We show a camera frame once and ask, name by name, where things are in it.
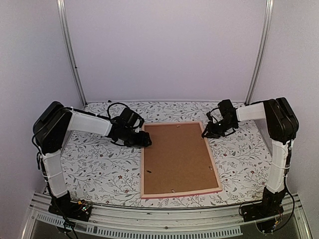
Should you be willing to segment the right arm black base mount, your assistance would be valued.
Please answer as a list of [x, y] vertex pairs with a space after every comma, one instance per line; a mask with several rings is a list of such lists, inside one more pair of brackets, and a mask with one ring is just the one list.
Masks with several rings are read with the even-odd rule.
[[284, 212], [282, 200], [275, 196], [263, 196], [262, 202], [252, 203], [239, 207], [239, 214], [243, 217], [244, 222], [256, 221], [272, 217], [269, 220], [256, 223], [257, 229], [264, 233], [272, 233], [279, 224], [279, 220]]

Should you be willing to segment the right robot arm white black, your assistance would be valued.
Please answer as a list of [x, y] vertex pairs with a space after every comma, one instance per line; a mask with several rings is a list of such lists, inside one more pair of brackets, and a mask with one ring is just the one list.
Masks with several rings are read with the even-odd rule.
[[285, 97], [234, 107], [230, 100], [217, 104], [222, 119], [217, 121], [208, 112], [209, 119], [202, 138], [226, 137], [229, 129], [239, 128], [239, 122], [265, 119], [268, 134], [272, 140], [272, 164], [266, 184], [266, 191], [271, 194], [284, 192], [285, 179], [290, 168], [292, 147], [299, 129], [298, 119]]

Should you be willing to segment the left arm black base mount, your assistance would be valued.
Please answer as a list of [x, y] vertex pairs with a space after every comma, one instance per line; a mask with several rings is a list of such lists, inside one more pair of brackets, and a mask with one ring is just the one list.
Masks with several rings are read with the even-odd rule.
[[60, 198], [53, 196], [48, 211], [69, 219], [88, 222], [92, 212], [92, 204], [85, 200], [72, 202], [70, 194], [67, 193]]

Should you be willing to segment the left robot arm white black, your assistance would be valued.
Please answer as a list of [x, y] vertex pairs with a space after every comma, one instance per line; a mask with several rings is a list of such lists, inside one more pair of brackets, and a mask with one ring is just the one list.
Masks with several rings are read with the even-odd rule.
[[65, 136], [69, 131], [80, 131], [105, 136], [122, 146], [148, 147], [152, 141], [150, 134], [141, 129], [144, 119], [125, 106], [117, 117], [102, 116], [82, 110], [65, 107], [53, 101], [33, 126], [33, 144], [40, 154], [40, 165], [44, 167], [44, 178], [55, 198], [55, 208], [63, 216], [74, 212], [74, 205], [63, 196], [68, 193], [61, 166], [61, 151]]

